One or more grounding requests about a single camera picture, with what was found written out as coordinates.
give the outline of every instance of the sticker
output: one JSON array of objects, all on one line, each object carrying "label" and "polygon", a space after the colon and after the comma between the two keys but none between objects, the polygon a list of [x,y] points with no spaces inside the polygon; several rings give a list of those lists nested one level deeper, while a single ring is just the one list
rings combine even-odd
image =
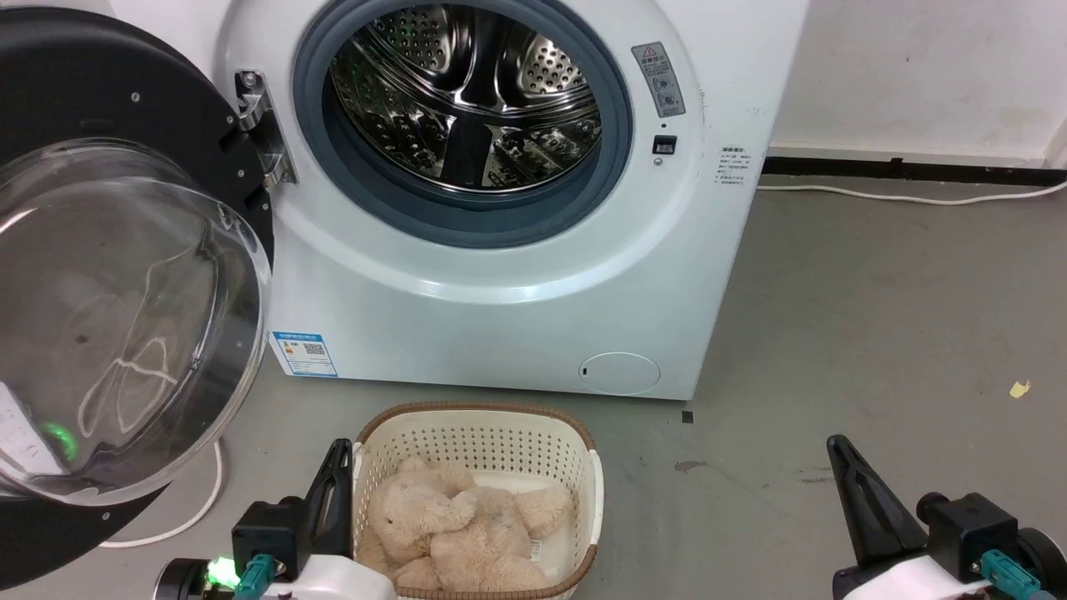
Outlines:
[{"label": "sticker", "polygon": [[752,169],[752,155],[740,146],[722,146],[715,183],[719,186],[744,186]]},{"label": "sticker", "polygon": [[15,394],[0,382],[0,447],[9,461],[14,461],[26,474],[64,475],[51,446],[29,419],[29,411]]},{"label": "sticker", "polygon": [[664,45],[659,42],[641,44],[634,46],[630,51],[634,53],[637,64],[644,73],[644,80],[649,83],[659,116],[685,114],[682,90],[678,86],[678,77],[674,76],[674,67],[670,65]]},{"label": "sticker", "polygon": [[327,343],[318,333],[287,333],[275,331],[274,340],[285,354],[293,375],[337,377],[337,369],[330,359]]}]

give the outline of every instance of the teddy bear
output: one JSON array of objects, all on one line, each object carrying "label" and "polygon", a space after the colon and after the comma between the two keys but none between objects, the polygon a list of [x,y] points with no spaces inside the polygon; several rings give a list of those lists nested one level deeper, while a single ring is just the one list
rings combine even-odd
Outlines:
[{"label": "teddy bear", "polygon": [[[476,498],[457,495],[474,487],[474,476],[462,465],[431,469],[421,458],[405,459],[370,494],[369,526],[356,546],[356,562],[394,577],[397,568],[427,557],[432,534],[463,528],[474,519]],[[402,585],[412,581],[408,578]]]},{"label": "teddy bear", "polygon": [[404,565],[394,581],[447,591],[522,591],[552,585],[530,560],[530,538],[543,538],[563,522],[571,492],[558,484],[519,494],[477,487],[453,502],[465,505],[466,499],[476,506],[473,519],[464,527],[431,536],[429,558]]}]

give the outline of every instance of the power cord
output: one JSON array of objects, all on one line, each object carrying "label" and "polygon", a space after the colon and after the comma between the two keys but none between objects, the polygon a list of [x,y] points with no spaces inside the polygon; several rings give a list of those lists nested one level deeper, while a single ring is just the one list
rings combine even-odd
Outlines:
[{"label": "power cord", "polygon": [[913,195],[883,195],[876,193],[858,192],[856,190],[846,190],[844,188],[834,188],[831,186],[757,186],[755,189],[767,192],[821,191],[821,192],[840,193],[843,195],[854,195],[856,198],[865,198],[869,200],[914,202],[917,204],[933,204],[935,206],[962,206],[965,204],[977,204],[980,202],[990,202],[993,200],[1022,200],[1025,198],[1037,198],[1041,195],[1048,195],[1050,193],[1055,193],[1057,191],[1067,189],[1067,181],[1064,181],[1058,186],[1035,190],[1032,192],[980,195],[975,198],[965,198],[961,200],[936,200],[933,198],[919,198]]},{"label": "power cord", "polygon": [[149,543],[156,543],[157,541],[163,541],[164,539],[171,539],[176,535],[185,533],[189,527],[192,527],[204,518],[205,515],[211,507],[214,506],[217,500],[219,500],[219,493],[222,492],[222,479],[223,479],[223,468],[222,468],[222,440],[217,440],[214,442],[214,487],[211,488],[211,494],[208,495],[207,502],[204,506],[196,511],[188,521],[174,527],[173,530],[155,535],[152,537],[146,537],[143,539],[132,539],[129,541],[105,541],[100,544],[100,548],[111,548],[111,549],[125,549],[125,548],[139,548],[141,546],[148,546]]}]

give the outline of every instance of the small paper scrap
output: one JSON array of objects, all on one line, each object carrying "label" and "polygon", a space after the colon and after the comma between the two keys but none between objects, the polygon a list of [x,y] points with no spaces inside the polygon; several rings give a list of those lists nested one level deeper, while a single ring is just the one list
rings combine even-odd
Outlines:
[{"label": "small paper scrap", "polygon": [[1013,398],[1021,398],[1023,394],[1025,394],[1029,391],[1030,391],[1030,380],[1028,379],[1025,384],[1016,381],[1015,385],[1012,385],[1012,390],[1008,391],[1008,394],[1010,394]]}]

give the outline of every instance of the green led light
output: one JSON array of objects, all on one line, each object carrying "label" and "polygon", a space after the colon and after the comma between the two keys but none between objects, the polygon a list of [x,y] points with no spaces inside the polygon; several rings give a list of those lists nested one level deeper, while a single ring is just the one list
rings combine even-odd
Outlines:
[{"label": "green led light", "polygon": [[214,586],[234,589],[241,578],[237,577],[237,565],[233,558],[220,556],[207,564],[207,582]]},{"label": "green led light", "polygon": [[45,433],[59,440],[60,444],[63,446],[63,458],[67,462],[71,462],[78,457],[78,440],[74,439],[74,436],[66,427],[58,423],[43,423],[41,428],[45,430]]}]

